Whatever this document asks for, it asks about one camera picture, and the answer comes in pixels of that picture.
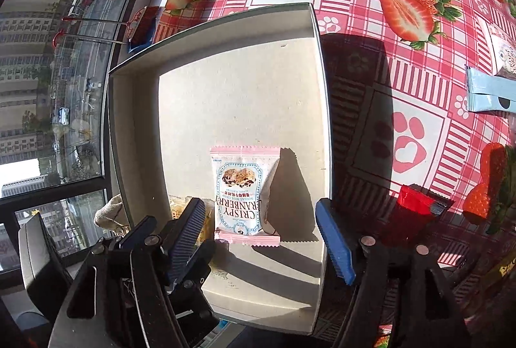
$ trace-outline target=white cardboard box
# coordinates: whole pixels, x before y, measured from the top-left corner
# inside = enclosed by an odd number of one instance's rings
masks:
[[[326,79],[311,4],[185,30],[109,73],[109,126],[128,216],[170,219],[167,194],[214,197],[210,147],[279,146],[268,218],[280,247],[221,245],[203,292],[234,321],[313,332],[326,250],[314,206],[331,196]]]

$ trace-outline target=tablecloth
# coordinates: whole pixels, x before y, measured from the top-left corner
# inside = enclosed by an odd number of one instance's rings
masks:
[[[515,1],[168,0],[155,41],[234,12],[294,2],[314,5],[322,35],[335,198],[373,234],[388,223],[402,184],[419,184],[452,200],[420,242],[447,271],[470,251],[481,253],[473,273],[454,289],[462,302],[516,244],[511,224],[487,235],[489,222],[477,226],[462,215],[466,196],[481,182],[482,149],[509,143],[506,114],[466,110],[465,67],[516,73]],[[316,331],[327,339],[338,329],[338,306],[347,297],[345,291],[335,295],[341,291],[337,281],[325,288],[332,286]],[[386,306],[393,307],[394,294]]]

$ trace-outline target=crispy cranberry package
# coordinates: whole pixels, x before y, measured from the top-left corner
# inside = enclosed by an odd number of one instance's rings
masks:
[[[215,240],[279,246],[280,236],[267,221],[267,209],[280,148],[217,146],[210,153],[215,179]]]

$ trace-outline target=screw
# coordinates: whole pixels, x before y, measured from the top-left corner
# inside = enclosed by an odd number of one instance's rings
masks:
[[[91,253],[94,255],[100,255],[104,253],[104,245],[102,243],[97,243],[94,247],[91,248]]]
[[[147,236],[144,240],[146,246],[154,246],[159,242],[159,237],[155,234]]]
[[[416,252],[420,255],[428,255],[428,253],[430,251],[428,250],[428,248],[425,245],[417,245]]]
[[[364,246],[374,246],[376,240],[372,236],[362,236],[362,239],[360,239],[360,243],[362,243]]]

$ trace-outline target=window frame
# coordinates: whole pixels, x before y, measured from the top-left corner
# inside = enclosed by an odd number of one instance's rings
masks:
[[[136,0],[125,0],[122,15],[120,20],[127,21],[131,16]],[[115,33],[115,39],[122,41],[125,34],[126,27],[118,25]],[[117,64],[118,57],[121,51],[121,44],[116,44],[112,47],[109,55],[109,63],[107,73]],[[113,196],[111,169],[110,169],[110,137],[108,124],[108,109],[107,109],[107,87],[104,87],[103,105],[101,111],[101,125],[100,125],[100,153],[101,153],[101,175],[95,178],[84,179],[77,182],[69,182],[43,189],[37,189],[18,195],[0,198],[0,223],[3,223],[9,240],[13,245],[16,253],[19,255],[19,240],[18,231],[20,229],[19,223],[16,219],[16,211],[53,203],[55,201],[64,200],[67,198],[88,194],[95,191],[102,191],[104,199],[110,200]],[[65,266],[71,266],[74,263],[84,260],[88,253],[88,248],[79,250],[73,254],[67,255],[63,258]],[[6,290],[23,283],[21,270],[19,268],[0,272],[0,290]]]

